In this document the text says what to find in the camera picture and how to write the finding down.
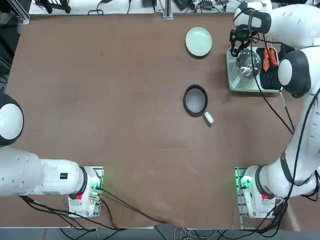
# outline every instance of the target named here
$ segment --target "brown work surface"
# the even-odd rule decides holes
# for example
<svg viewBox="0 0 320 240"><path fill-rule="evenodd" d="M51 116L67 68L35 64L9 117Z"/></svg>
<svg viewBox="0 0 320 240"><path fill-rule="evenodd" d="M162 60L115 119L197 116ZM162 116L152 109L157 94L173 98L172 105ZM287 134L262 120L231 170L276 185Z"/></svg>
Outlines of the brown work surface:
<svg viewBox="0 0 320 240"><path fill-rule="evenodd" d="M259 94L229 90L226 51L232 19L232 14L33 19L23 29L7 88L25 117L14 147L40 158L104 166L105 188L178 227L231 228L235 167L272 163L291 138ZM196 26L212 36L212 49L203 59L191 57L185 47L188 30ZM191 84L208 93L212 127L183 108ZM302 100L285 97L296 122ZM281 98L268 100L287 120ZM68 206L61 196L36 199ZM118 226L154 224L105 199ZM308 216L314 215L315 204L299 201L304 200L290 205L293 221L285 228L318 231ZM1 198L0 211L2 227L66 226L18 197ZM102 212L95 220L110 225ZM238 228L239 216L235 219Z"/></svg>

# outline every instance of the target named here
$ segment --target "black cable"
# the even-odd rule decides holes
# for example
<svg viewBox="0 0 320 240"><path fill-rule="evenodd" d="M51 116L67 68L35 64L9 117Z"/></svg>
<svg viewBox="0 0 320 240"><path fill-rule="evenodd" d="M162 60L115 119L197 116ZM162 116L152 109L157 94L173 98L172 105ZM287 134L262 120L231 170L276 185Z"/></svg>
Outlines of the black cable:
<svg viewBox="0 0 320 240"><path fill-rule="evenodd" d="M222 5L222 8L223 8L224 12L226 13L226 12L227 12L227 10L226 10L227 7L226 7L226 5L224 5L221 0L219 0L219 2L220 2L220 4Z"/></svg>
<svg viewBox="0 0 320 240"><path fill-rule="evenodd" d="M93 223L93 224L97 224L97 225L99 225L99 226L102 226L102 227L107 228L107 229L110 229L110 230L115 230L113 227L109 227L109 226L107 226L107 225L105 225L105 224L102 224L102 223L100 223L100 222L91 220L90 218L85 217L85 216L82 216L82 215L77 214L77 213L75 213L75 212L66 211L66 210L60 210L60 209L56 209L56 208L53 208L53 207L49 207L49 206L46 206L46 205L44 205L44 204L40 204L40 203L34 201L34 200L33 200L32 198L30 198L30 197L28 197L28 198L29 198L29 203L30 203L30 204L33 204L33 205L36 205L36 206L39 206L39 207L48 209L48 210L53 211L53 212L56 212L56 213L59 212L58 214L66 213L66 214L70 214L70 215L75 215L75 216L80 217L80 218L82 218L82 219L85 219L85 220L87 220L88 222L91 222L91 223Z"/></svg>
<svg viewBox="0 0 320 240"><path fill-rule="evenodd" d="M196 231L196 230L193 230L193 231L194 231L195 235L198 237L198 239L201 240L201 239L200 239L200 236L199 236L198 233L197 233L197 231Z"/></svg>
<svg viewBox="0 0 320 240"><path fill-rule="evenodd" d="M217 238L217 240L220 240L222 237L224 237L223 234L225 234L226 231L227 231L227 230L224 230L222 234L219 232L220 236Z"/></svg>
<svg viewBox="0 0 320 240"><path fill-rule="evenodd" d="M191 7L192 4L194 4L195 1L196 1L196 0L193 0L192 3L189 4L188 8L185 10L184 13L188 12L189 8Z"/></svg>
<svg viewBox="0 0 320 240"><path fill-rule="evenodd" d="M65 236L66 236L68 239L70 239L70 240L78 240L78 239L82 238L83 236L87 235L88 233L91 233L91 232L96 231L96 229L91 229L90 231L86 231L85 233L81 234L80 236L78 236L78 237L76 237L76 238L72 238L72 237L70 237L68 234L66 234L66 233L62 230L62 228L59 228L59 230L63 233L63 235L65 235Z"/></svg>
<svg viewBox="0 0 320 240"><path fill-rule="evenodd" d="M248 28L250 30L250 36L252 36L251 23L252 23L252 19L253 19L253 14L254 13L255 12L252 13L252 16L249 18L249 23L248 23ZM264 93L262 92L262 90L261 90L261 88L260 88L260 86L258 84L258 80L257 80L256 74L254 72L253 41L251 41L251 43L250 43L250 52L251 52L252 73L253 73L253 76L254 76L255 83L256 83L256 85L257 85L257 87L259 89L259 92L261 93L261 96L262 96L263 100L266 102L266 104L269 106L269 108L274 112L274 114L281 120L281 122L285 125L285 127L288 129L288 131L293 135L294 132L290 129L290 127L286 124L286 122L282 119L282 117L277 113L277 111L271 106L271 104L266 99Z"/></svg>
<svg viewBox="0 0 320 240"><path fill-rule="evenodd" d="M126 14L129 14L130 7L131 7L131 0L129 0L129 7L128 7L128 11L126 11Z"/></svg>
<svg viewBox="0 0 320 240"><path fill-rule="evenodd" d="M293 124L293 122L292 122L292 119L291 119L291 116L290 116L288 107L287 107L286 105L284 105L284 109L285 109L285 112L286 112L286 114L287 114L287 116L288 116L289 122L290 122L290 124L291 124L291 128L292 128L293 132L295 132L295 131L296 131L296 130L295 130L295 126L294 126L294 124Z"/></svg>
<svg viewBox="0 0 320 240"><path fill-rule="evenodd" d="M277 79L278 82L279 82L279 78L278 78L278 74L277 74L276 68L275 68L275 66L273 65L272 60L271 60L271 55L270 55L269 48L268 48L268 46L267 46L266 37L265 37L264 34L262 35L262 37L263 37L263 41L264 41L264 46L265 46L265 48L266 48L266 50L267 50L267 53L268 53L268 61L271 63L271 68L272 68L272 70L273 70L273 74L274 74L274 76L276 77L276 79ZM293 124L293 122L292 122L292 119L291 119L291 116L290 116L290 114L289 114L288 107L286 106L286 104L284 104L284 109L285 109L286 115L288 116L288 119L289 119L289 121L290 121L290 124L291 124L291 127L292 127L292 132L294 133L294 132L295 132L295 126L294 126L294 124Z"/></svg>
<svg viewBox="0 0 320 240"><path fill-rule="evenodd" d="M202 0L200 0L200 2L199 2L199 6L200 6L200 11L201 11L201 13L203 13L203 12L202 12L201 1L202 1Z"/></svg>
<svg viewBox="0 0 320 240"><path fill-rule="evenodd" d="M87 231L87 232L81 234L75 240L78 240L79 238L82 238L83 236L87 235L88 233L92 233L92 232L95 232L95 231L97 231L97 229L91 229L91 231Z"/></svg>
<svg viewBox="0 0 320 240"><path fill-rule="evenodd" d="M59 230L63 233L63 235L65 235L68 239L70 240L76 240L75 238L70 237L69 235L67 235L61 228L59 228Z"/></svg>
<svg viewBox="0 0 320 240"><path fill-rule="evenodd" d="M159 0L159 2L160 2L160 5L161 5L161 8L162 8L163 12L165 12L165 8L164 8L164 6L162 5L161 0Z"/></svg>
<svg viewBox="0 0 320 240"><path fill-rule="evenodd" d="M310 198L310 197L318 194L319 188L320 188L320 185L319 185L319 183L320 183L320 175L319 175L317 170L314 171L314 175L316 177L316 185L315 185L315 189L314 189L313 193L311 193L311 194L302 194L301 196L306 198L306 199L311 200L312 202L317 202L318 201L317 196L315 197L315 199Z"/></svg>
<svg viewBox="0 0 320 240"><path fill-rule="evenodd" d="M154 228L155 228L155 230L158 231L158 233L162 236L162 238L163 238L164 240L167 240L166 237L162 234L162 232L159 231L159 229L157 228L157 226L154 226Z"/></svg>
<svg viewBox="0 0 320 240"><path fill-rule="evenodd" d="M143 215L144 217L146 217L146 218L148 218L148 219L150 219L150 220L152 220L152 221L154 221L154 222L157 222L157 223L160 223L160 224L166 224L166 223L167 223L167 222L165 222L165 221L161 221L161 220L155 219L154 217L145 214L144 212L140 211L139 209L135 208L134 206L130 205L129 203L123 201L122 199L120 199L119 197L115 196L115 195L112 194L111 192L103 189L102 187L99 187L99 186L98 186L98 187L96 187L95 189L101 190L101 191L109 194L110 196L112 196L113 198L115 198L116 200L118 200L120 203L122 203L125 207L127 207L127 208L131 209L132 211L135 211L135 212Z"/></svg>
<svg viewBox="0 0 320 240"><path fill-rule="evenodd" d="M240 16L240 14L245 13L245 12L248 11L248 10L255 10L255 9L252 8L252 7L247 7L247 8L245 8L245 9L241 10L241 11L234 17L233 22Z"/></svg>
<svg viewBox="0 0 320 240"><path fill-rule="evenodd" d="M84 227L83 227L77 220L75 220L73 217L70 217L70 216L65 215L65 214L62 214L62 213L57 213L57 212L54 212L54 211L51 211L51 210L50 210L50 211L43 210L43 209L40 209L40 208L38 208L38 207L35 207L35 206L31 205L31 203L28 202L28 201L26 201L26 200L24 200L24 201L25 201L25 203L28 204L31 208L33 208L33 209L35 209L35 210L37 210L37 211L44 212L44 213L48 213L48 214L57 215L57 216L60 217L62 220L64 220L65 222L67 222L71 227L73 227L74 229L76 229L76 230L78 230L78 231L82 231L82 230L85 230L85 231L88 231L88 232L90 231L90 230L84 228ZM77 228L77 227L74 226L70 221L66 220L66 219L63 218L63 217L75 221L75 222L80 226L81 229Z"/></svg>
<svg viewBox="0 0 320 240"><path fill-rule="evenodd" d="M113 235L117 234L118 232L119 232L119 231L116 231L116 232L112 233L111 235L103 238L102 240L107 240L107 239L111 238Z"/></svg>
<svg viewBox="0 0 320 240"><path fill-rule="evenodd" d="M260 39L260 37L255 37L255 36L253 36L252 38L258 40L258 42L259 42L259 41L262 41L262 40ZM267 44L281 44L281 43L282 43L282 42L280 42L280 41L267 41L267 40L264 40L264 42L267 43Z"/></svg>
<svg viewBox="0 0 320 240"><path fill-rule="evenodd" d="M107 3L106 0L101 0L97 5L96 5L96 9L95 10L90 10L88 11L88 16L90 16L91 14L90 13L96 13L97 15L99 16L102 16L104 15L104 11L102 9L98 9L100 4L105 4Z"/></svg>
<svg viewBox="0 0 320 240"><path fill-rule="evenodd" d="M110 218L110 222L111 222L112 226L113 226L117 231L119 231L119 228L118 228L117 225L115 224L114 218L112 217L111 210L110 210L107 202L106 202L105 200L103 200L102 198L100 198L100 201L103 203L103 205L105 206L105 208L106 208L107 211L108 211L109 218Z"/></svg>

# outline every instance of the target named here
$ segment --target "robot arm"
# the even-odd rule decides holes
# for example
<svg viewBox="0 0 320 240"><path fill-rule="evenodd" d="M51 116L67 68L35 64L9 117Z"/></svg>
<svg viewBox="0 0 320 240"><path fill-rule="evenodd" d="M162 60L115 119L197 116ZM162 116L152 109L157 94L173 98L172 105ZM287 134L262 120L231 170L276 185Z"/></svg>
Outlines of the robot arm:
<svg viewBox="0 0 320 240"><path fill-rule="evenodd" d="M304 97L304 108L296 131L281 156L270 165L250 166L244 174L244 179L249 181L242 184L243 194L251 218L264 218L274 207L275 197L288 196L302 125L314 94L320 88L320 9L305 4L273 10L264 7L261 2L240 4L234 15L234 24L237 29L265 34L273 41L296 49L281 60L278 79L293 97ZM316 188L315 171L319 166L320 108L316 101L303 131L292 197Z"/></svg>
<svg viewBox="0 0 320 240"><path fill-rule="evenodd" d="M83 217L99 215L101 193L95 187L102 187L102 179L94 168L64 159L40 159L8 147L23 128L19 104L0 92L0 196L68 195L70 212Z"/></svg>

